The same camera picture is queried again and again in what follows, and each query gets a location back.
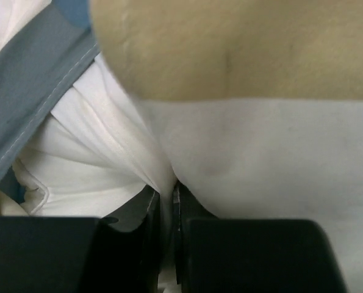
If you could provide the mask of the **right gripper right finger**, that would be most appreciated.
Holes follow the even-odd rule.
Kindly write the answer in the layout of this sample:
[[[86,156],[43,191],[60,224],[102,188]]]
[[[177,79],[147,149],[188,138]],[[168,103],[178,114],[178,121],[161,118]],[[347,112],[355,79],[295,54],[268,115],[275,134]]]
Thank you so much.
[[[310,220],[219,219],[177,184],[176,279],[183,292],[346,292],[326,233]]]

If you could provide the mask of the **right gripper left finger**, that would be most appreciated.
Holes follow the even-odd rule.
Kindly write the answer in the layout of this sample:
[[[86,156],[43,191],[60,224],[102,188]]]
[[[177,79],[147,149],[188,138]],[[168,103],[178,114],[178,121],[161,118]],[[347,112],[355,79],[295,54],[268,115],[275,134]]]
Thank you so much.
[[[0,292],[156,292],[160,198],[93,217],[0,216]]]

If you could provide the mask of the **white pillow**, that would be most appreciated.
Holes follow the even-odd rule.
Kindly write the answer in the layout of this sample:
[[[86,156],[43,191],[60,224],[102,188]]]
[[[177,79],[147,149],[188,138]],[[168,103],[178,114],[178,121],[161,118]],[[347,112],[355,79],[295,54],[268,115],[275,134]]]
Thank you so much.
[[[104,217],[168,161],[69,1],[0,1],[0,216]]]

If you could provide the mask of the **blue beige white checked pillowcase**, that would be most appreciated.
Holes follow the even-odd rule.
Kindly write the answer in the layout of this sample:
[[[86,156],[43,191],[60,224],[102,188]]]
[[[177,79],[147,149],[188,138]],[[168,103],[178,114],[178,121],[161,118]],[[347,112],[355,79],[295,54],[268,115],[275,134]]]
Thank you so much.
[[[175,184],[217,217],[316,221],[363,292],[363,1],[81,1],[70,18]],[[181,291],[171,225],[170,195],[160,292]]]

